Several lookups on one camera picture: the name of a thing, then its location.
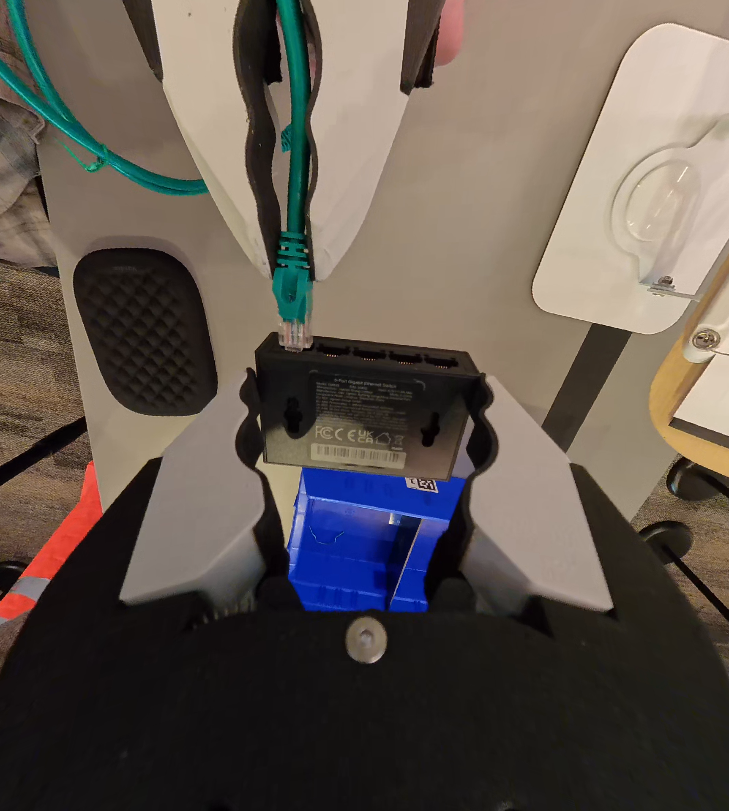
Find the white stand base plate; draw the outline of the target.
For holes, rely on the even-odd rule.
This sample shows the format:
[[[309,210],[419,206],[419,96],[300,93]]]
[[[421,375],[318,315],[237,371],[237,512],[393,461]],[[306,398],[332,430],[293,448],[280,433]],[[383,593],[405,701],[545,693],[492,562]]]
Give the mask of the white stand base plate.
[[[630,46],[536,271],[532,294],[540,309],[644,335],[683,317],[703,285],[694,300],[648,292],[636,259],[613,238],[610,212],[622,181],[644,158],[694,144],[728,113],[729,40],[661,24]]]

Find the orange safety vest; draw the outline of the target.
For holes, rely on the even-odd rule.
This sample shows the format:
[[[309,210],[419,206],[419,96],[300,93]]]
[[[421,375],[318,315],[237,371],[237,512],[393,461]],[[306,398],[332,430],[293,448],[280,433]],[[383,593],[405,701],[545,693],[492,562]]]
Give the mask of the orange safety vest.
[[[0,626],[29,613],[71,553],[103,516],[96,468],[87,464],[79,501],[0,601]]]

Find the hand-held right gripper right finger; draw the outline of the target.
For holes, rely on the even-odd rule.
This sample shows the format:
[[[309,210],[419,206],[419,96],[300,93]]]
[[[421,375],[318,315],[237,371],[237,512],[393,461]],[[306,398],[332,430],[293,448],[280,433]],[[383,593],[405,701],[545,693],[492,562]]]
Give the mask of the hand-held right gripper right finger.
[[[484,613],[523,613],[549,599],[613,608],[566,454],[492,376],[468,401],[467,477],[428,567],[429,609],[469,593]]]

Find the clear suction cup bracket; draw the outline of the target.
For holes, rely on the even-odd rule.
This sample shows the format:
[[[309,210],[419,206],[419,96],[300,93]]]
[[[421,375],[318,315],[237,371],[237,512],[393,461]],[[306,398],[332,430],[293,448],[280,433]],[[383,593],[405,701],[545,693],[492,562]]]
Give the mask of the clear suction cup bracket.
[[[610,226],[648,292],[696,299],[729,238],[729,113],[694,144],[634,167],[617,189]]]

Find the wooden board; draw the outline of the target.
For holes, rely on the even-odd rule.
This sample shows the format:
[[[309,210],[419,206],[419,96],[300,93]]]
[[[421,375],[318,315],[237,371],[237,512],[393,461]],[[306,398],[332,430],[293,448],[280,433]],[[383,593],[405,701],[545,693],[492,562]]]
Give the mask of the wooden board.
[[[729,251],[707,284],[702,298],[695,305],[678,338],[655,374],[649,394],[649,413],[654,427],[665,442],[680,456],[714,474],[729,479],[729,449],[711,441],[687,434],[670,426],[676,409],[699,379],[703,365],[690,362],[683,347],[696,332],[698,323],[729,279]]]

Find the person's left hand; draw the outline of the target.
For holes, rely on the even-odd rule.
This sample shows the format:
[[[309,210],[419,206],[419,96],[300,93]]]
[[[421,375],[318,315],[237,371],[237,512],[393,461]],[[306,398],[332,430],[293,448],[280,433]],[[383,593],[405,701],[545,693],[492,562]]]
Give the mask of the person's left hand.
[[[435,67],[445,66],[458,56],[464,36],[465,1],[445,1],[438,26]]]

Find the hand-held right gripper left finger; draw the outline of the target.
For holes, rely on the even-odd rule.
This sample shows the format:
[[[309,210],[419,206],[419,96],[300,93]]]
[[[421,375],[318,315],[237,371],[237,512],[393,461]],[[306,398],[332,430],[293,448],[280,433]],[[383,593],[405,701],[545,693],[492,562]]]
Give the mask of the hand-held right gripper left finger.
[[[257,378],[241,372],[161,458],[120,592],[128,605],[196,593],[216,613],[249,603],[288,572],[281,518],[265,474]]]

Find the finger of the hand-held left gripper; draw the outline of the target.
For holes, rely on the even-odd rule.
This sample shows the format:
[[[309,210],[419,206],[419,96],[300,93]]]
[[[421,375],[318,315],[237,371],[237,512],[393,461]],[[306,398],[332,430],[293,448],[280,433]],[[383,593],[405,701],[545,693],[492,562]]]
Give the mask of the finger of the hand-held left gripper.
[[[273,2],[152,1],[162,86],[223,220],[267,279],[281,209],[273,185],[274,123],[265,89],[276,39]]]
[[[312,9],[320,66],[309,221],[315,279],[326,280],[368,214],[407,106],[400,82],[408,2],[312,2]]]

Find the black wrist rest pad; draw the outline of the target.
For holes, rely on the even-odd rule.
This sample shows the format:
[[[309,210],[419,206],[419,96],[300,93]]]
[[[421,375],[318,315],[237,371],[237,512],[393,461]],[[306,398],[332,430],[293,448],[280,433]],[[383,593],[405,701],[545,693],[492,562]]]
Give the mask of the black wrist rest pad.
[[[86,254],[75,301],[114,399],[149,417],[198,414],[217,393],[217,369],[197,283],[177,258],[151,248]]]

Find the black ethernet switch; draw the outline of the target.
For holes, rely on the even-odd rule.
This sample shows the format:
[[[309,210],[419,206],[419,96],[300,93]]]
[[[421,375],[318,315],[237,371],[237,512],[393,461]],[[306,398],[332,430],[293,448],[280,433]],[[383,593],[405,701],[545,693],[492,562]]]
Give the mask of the black ethernet switch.
[[[268,464],[447,481],[481,373],[468,353],[333,337],[255,352]]]

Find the blue plastic bin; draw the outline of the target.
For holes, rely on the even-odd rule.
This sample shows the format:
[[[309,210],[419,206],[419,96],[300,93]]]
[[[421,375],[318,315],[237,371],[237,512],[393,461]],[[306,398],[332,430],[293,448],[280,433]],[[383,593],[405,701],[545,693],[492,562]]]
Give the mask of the blue plastic bin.
[[[304,468],[289,580],[309,612],[424,613],[424,578],[465,479]]]

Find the black chair base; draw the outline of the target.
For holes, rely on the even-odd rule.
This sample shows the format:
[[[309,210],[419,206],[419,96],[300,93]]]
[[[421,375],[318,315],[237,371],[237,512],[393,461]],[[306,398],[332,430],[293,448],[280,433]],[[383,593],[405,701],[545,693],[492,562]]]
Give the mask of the black chair base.
[[[678,459],[669,469],[665,486],[680,501],[709,501],[721,495],[729,502],[729,484],[719,474],[685,457]],[[660,562],[663,565],[673,565],[729,626],[729,607],[683,561],[693,545],[689,527],[676,521],[654,522],[638,533]]]

